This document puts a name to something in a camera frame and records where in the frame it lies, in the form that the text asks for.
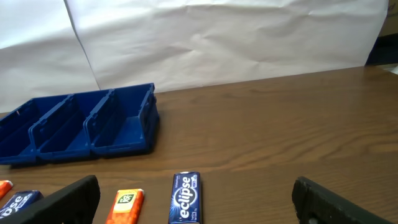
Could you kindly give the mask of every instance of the small orange package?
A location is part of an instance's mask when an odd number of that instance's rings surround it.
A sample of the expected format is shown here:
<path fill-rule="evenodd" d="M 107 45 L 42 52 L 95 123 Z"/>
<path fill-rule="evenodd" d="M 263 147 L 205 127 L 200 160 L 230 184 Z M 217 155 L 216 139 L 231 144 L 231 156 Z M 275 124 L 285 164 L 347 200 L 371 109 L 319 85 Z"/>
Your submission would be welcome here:
<path fill-rule="evenodd" d="M 142 189 L 118 190 L 106 224 L 136 224 L 143 202 Z"/>
<path fill-rule="evenodd" d="M 11 183 L 9 180 L 0 180 L 0 199 L 2 199 L 8 191 L 12 189 L 14 184 Z"/>

